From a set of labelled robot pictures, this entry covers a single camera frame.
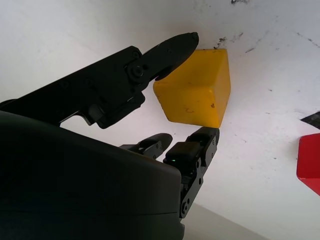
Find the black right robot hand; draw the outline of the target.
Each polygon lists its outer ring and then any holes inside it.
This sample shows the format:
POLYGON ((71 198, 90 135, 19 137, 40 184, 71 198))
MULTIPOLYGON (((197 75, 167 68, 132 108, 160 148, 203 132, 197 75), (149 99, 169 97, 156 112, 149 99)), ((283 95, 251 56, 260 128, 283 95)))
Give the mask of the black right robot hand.
POLYGON ((196 32, 146 53, 134 46, 0 105, 3 240, 181 240, 220 131, 172 145, 159 133, 119 147, 60 127, 72 116, 106 129, 138 109, 143 90, 196 50, 196 32))

